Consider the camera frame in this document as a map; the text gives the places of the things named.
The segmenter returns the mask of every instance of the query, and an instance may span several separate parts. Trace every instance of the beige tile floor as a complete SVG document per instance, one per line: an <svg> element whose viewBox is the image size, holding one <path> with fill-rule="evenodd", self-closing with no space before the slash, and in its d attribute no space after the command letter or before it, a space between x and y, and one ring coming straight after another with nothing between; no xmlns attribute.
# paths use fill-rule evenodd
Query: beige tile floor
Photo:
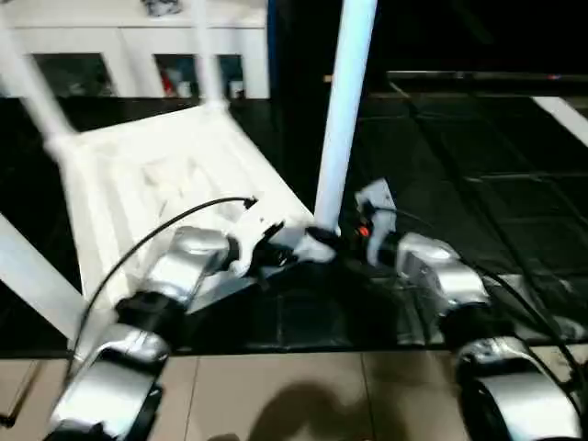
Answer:
<svg viewBox="0 0 588 441"><path fill-rule="evenodd" d="M572 351L583 361L585 346ZM557 351L537 350L566 374ZM7 412L34 363L0 361L0 412ZM1 441L45 434L62 361L44 362L19 420ZM152 441L467 440L444 352L179 357Z"/></svg>

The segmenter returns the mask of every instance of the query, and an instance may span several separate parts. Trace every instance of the red light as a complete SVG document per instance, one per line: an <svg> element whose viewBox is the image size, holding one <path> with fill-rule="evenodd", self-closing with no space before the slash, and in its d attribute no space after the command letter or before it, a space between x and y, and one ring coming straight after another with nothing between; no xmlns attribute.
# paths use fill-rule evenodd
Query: red light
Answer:
<svg viewBox="0 0 588 441"><path fill-rule="evenodd" d="M363 237L369 237L369 228L362 225L357 229L357 232L362 235Z"/></svg>

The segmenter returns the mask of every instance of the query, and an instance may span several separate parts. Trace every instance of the black cable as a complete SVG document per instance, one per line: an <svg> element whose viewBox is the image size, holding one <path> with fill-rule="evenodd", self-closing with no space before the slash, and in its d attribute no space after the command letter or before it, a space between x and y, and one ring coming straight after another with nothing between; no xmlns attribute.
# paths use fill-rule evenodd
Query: black cable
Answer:
<svg viewBox="0 0 588 441"><path fill-rule="evenodd" d="M391 212L401 214L402 216L413 219L413 220L418 221L419 223L427 226L428 228L431 229L432 232L438 233L436 231L435 226L432 223L430 223L430 222L428 222L428 221L426 221L426 220L420 218L419 216L416 216L410 212L407 212L407 211L404 211L401 209L393 209L393 208L389 208L389 207L370 206L370 207L368 207L368 209L373 209L375 211L380 211L380 210L381 211L391 211ZM580 381L582 396L584 396L584 393L588 393L588 390L586 389L586 379L585 379L585 376L583 375L582 367L577 362L577 360L575 359L573 354L570 352L570 349L566 346L565 342L561 339L558 332L549 323L549 320L547 320L546 317L541 312L539 312L537 309L535 309L531 305L531 303L527 299L525 299L525 297L523 297L519 292L516 291L516 289L511 287L507 282L505 282L503 279L501 279L498 275L493 273L491 270L489 270L486 267L481 266L479 264L474 264L463 257L460 257L459 260L461 260L461 262L464 265L475 269L477 272L481 273L482 275L486 276L487 278L498 283L504 290L506 290L523 307L523 309L531 316L533 321L552 340L553 344L559 349L559 351L561 352L563 357L566 359L566 362L570 366L570 369L571 369L573 375L576 378L578 378ZM547 371L552 375L553 378L556 378L556 376L553 375L553 373L550 371L550 369L547 369Z"/></svg>
<svg viewBox="0 0 588 441"><path fill-rule="evenodd" d="M84 313L82 314L82 319L80 320L80 324L78 326L77 336L75 337L75 343L73 344L73 350L67 360L67 368L65 369L65 377L63 379L63 387L64 388L70 380L73 365L74 365L75 354L77 353L77 351L79 349L80 342L82 340L82 334L84 333L84 328L87 324L87 320L90 316L90 312L92 312L92 309L93 309L94 305L96 304L96 301L98 299L98 296L100 295L100 292L102 292L102 290L107 285L108 281L114 276L114 274L137 252L137 250L139 250L139 248L141 248L143 245L145 245L153 237L155 237L157 234L159 234L160 232L162 232L166 228L168 228L171 225L175 224L176 222L182 220L183 218L186 218L190 214L196 213L197 211L200 211L202 209L207 209L208 207L212 207L213 205L223 204L226 202L245 202L246 207L249 208L255 203L255 199L254 198L237 198L237 197L218 198L218 199L214 199L209 202L205 202L203 204L197 205L195 207L192 207L191 209L187 209L186 211L178 214L177 216L174 216L172 219L162 223L159 227L153 229L151 232L149 232L147 235L145 235L140 241L135 243L129 249L129 251L127 251L127 253L125 253L119 259L119 261L114 266L112 266L110 271L108 271L108 274L102 279L102 281L100 282L100 284L96 288L96 291L94 291L94 294L92 294L92 297L90 298L90 301L88 301L88 304L85 307Z"/></svg>
<svg viewBox="0 0 588 441"><path fill-rule="evenodd" d="M442 161L445 160L444 162L446 163L447 169L450 172L452 172L453 175L455 175L455 177L458 181L458 185L459 185L458 188L461 188L462 192L466 192L472 197L472 199L476 203L476 206L480 210L481 214L485 217L486 221L490 223L491 227L494 229L494 231L498 235L499 239L506 247L508 253L511 255L511 257L514 260L514 263L520 268L523 279L526 281L528 286L531 288L529 290L529 295L532 296L537 307L541 310L541 312L543 314L543 319L550 323L551 328L559 329L560 327L558 326L557 322L552 317L552 315L550 314L550 312L548 311L547 307L544 304L543 299L548 298L548 295L546 294L545 290L540 288L539 285L536 283L535 278L532 275L531 269L526 264L525 258L523 256L521 256L521 254L518 252L518 250L515 247L515 244L510 240L506 231L501 227L498 220L493 216L492 212L486 206L486 204L483 203L483 201L480 199L479 195L477 195L475 193L475 191L473 191L469 188L466 188L461 184L463 179L462 179L460 173L458 172L457 168L449 161L450 157L449 157L449 154L446 152L445 146L433 134L433 132L430 131L426 127L426 124L423 124L423 122L421 120L419 120L418 117L421 114L421 112L419 111L417 106L412 102L412 99L410 98L410 96L405 97L404 103L409 110L409 115L411 115L413 117L417 126L421 130L421 133L425 136L427 142L431 145L431 147L433 147L437 150L437 153L442 156L440 159Z"/></svg>
<svg viewBox="0 0 588 441"><path fill-rule="evenodd" d="M559 334L546 320L546 318L538 310L533 308L531 303L529 303L527 299L525 299L518 291L516 291L516 289L511 287L506 281L504 281L498 275L494 274L492 271L485 268L484 266L471 263L463 258L460 258L460 260L464 265L467 265L475 269L477 272L498 283L501 286L501 288L506 290L525 309L525 311L533 318L533 320L543 329L543 332L553 341L554 345L559 349L563 357L566 359L573 375L576 376L576 378L580 381L581 399L583 399L584 393L586 392L586 378L583 375L582 367L580 366L576 358L573 356L573 354L570 352L570 349L568 349L567 345L561 339Z"/></svg>
<svg viewBox="0 0 588 441"><path fill-rule="evenodd" d="M373 209L373 210L375 210L375 211L389 211L391 213L396 213L396 214L398 214L400 216L403 216L404 218L412 219L413 221L417 221L421 225L424 225L429 230L431 230L431 232L434 232L435 231L435 225L433 225L432 223L428 222L427 220L424 220L420 216L417 216L416 214L412 214L410 211L405 211L403 209L394 209L392 207L375 207L375 206L370 206L370 208Z"/></svg>

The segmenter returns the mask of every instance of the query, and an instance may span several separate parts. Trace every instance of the white pole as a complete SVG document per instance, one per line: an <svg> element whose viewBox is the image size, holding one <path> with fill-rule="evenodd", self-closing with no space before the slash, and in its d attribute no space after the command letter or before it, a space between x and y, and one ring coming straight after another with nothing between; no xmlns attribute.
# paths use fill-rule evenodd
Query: white pole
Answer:
<svg viewBox="0 0 588 441"><path fill-rule="evenodd" d="M37 64L22 51L8 28L0 6L0 76L22 101L45 141L71 134L67 118L52 96Z"/></svg>
<svg viewBox="0 0 588 441"><path fill-rule="evenodd" d="M343 4L314 208L317 225L332 231L341 210L377 4L378 0L344 0Z"/></svg>
<svg viewBox="0 0 588 441"><path fill-rule="evenodd" d="M200 95L206 103L222 104L225 99L221 87L221 69L219 61L212 52L210 39L207 0L191 0L188 5L192 17L192 33L194 35L198 56L194 58L196 73L200 86Z"/></svg>

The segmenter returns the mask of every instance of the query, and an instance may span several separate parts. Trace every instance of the shelf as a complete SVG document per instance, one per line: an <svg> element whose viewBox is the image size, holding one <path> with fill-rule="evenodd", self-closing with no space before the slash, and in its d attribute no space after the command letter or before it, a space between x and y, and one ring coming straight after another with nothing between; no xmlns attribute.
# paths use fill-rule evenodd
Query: shelf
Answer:
<svg viewBox="0 0 588 441"><path fill-rule="evenodd" d="M266 0L209 0L211 28L265 28ZM189 28L187 11L149 17L141 0L12 0L15 28Z"/></svg>

